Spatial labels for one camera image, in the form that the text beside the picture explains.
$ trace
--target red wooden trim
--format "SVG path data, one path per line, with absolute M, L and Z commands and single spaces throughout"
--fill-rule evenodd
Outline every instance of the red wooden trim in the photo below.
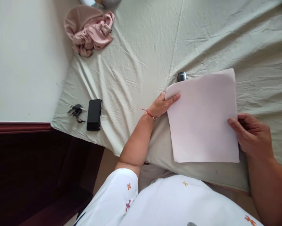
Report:
M 0 122 L 0 134 L 51 131 L 49 122 Z

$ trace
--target paper sheet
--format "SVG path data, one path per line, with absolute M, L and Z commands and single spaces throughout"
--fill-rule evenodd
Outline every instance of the paper sheet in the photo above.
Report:
M 166 99 L 180 93 L 168 109 L 176 162 L 239 163 L 238 142 L 227 119 L 237 118 L 233 69 L 191 78 L 166 89 Z

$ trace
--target mattress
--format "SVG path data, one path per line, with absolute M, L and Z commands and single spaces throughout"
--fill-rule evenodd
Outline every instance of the mattress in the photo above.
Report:
M 121 154 L 140 116 L 186 71 L 192 79 L 234 68 L 237 109 L 267 123 L 282 165 L 282 1 L 122 0 L 112 10 L 114 40 L 90 58 L 75 55 L 51 126 Z M 102 99 L 101 130 L 89 132 L 68 105 Z M 87 112 L 81 114 L 87 119 Z M 167 114 L 155 121 L 147 162 L 249 191 L 240 163 L 176 163 Z

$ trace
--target pink fabric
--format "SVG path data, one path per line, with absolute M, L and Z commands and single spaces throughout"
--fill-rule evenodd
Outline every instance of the pink fabric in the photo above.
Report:
M 92 49 L 103 49 L 113 40 L 111 26 L 114 14 L 106 14 L 100 9 L 80 5 L 69 11 L 64 27 L 67 35 L 73 42 L 73 49 L 81 56 L 91 56 Z

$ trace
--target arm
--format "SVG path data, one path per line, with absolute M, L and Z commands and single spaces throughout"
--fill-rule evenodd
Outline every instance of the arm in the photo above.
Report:
M 169 100 L 165 100 L 165 93 L 162 92 L 149 107 L 148 111 L 154 117 L 160 117 L 179 98 L 180 94 L 176 94 Z M 138 124 L 136 125 L 135 130 L 122 150 L 115 170 L 119 168 L 127 168 L 134 171 L 139 177 L 141 167 L 144 164 L 147 156 L 153 122 L 154 120 L 147 112 L 142 115 Z
M 282 225 L 282 166 L 274 158 L 269 126 L 244 113 L 228 123 L 247 155 L 252 197 L 261 222 Z

